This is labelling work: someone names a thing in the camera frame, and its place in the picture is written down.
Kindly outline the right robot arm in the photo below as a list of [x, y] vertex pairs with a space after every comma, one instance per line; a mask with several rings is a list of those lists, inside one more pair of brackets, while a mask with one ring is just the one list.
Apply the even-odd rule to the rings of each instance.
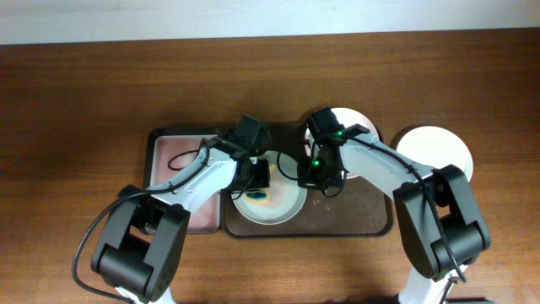
[[353, 173], [395, 204], [402, 246], [412, 264], [400, 303], [446, 303], [465, 269], [489, 249], [491, 235], [465, 174], [397, 153], [359, 124], [309, 127], [311, 152], [299, 164], [299, 185], [326, 190]]

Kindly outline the green and yellow sponge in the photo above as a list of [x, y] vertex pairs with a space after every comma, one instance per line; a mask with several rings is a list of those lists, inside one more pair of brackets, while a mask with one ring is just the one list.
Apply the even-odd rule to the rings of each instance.
[[249, 204], [264, 205], [270, 202], [271, 188], [264, 187], [257, 190], [250, 190], [246, 192], [243, 197]]

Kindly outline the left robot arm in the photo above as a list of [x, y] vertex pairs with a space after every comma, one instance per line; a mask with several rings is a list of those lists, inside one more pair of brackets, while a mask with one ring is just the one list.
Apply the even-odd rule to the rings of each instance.
[[259, 135], [203, 139], [195, 158], [172, 178], [146, 189], [124, 187], [100, 218], [106, 221], [91, 269], [127, 303], [172, 301], [193, 212], [220, 191], [266, 187], [268, 163], [259, 160]]

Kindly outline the pale green plate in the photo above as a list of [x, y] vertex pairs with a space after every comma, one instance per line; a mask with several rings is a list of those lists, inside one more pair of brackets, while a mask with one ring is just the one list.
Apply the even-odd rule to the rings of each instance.
[[[249, 204], [243, 197], [234, 200], [236, 209], [249, 221], [259, 225], [278, 225], [292, 219], [302, 209], [307, 197], [307, 190], [299, 187], [297, 181], [283, 176], [277, 166], [278, 151], [269, 150], [259, 159], [269, 162], [271, 198], [268, 204]], [[279, 167], [290, 177], [296, 178], [297, 162], [282, 153]]]

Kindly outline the white plate with red stain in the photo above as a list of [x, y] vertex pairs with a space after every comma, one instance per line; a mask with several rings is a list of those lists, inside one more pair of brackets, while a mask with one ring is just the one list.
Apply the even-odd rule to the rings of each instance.
[[[372, 121], [366, 117], [364, 114], [345, 107], [333, 107], [332, 113], [336, 116], [338, 122], [344, 127], [348, 128], [354, 124], [359, 124], [365, 128], [368, 128], [370, 132], [376, 136], [377, 139], [380, 138], [378, 131]], [[311, 131], [307, 128], [305, 130], [305, 153], [307, 156], [311, 154], [311, 145], [313, 144], [313, 138], [311, 136]]]

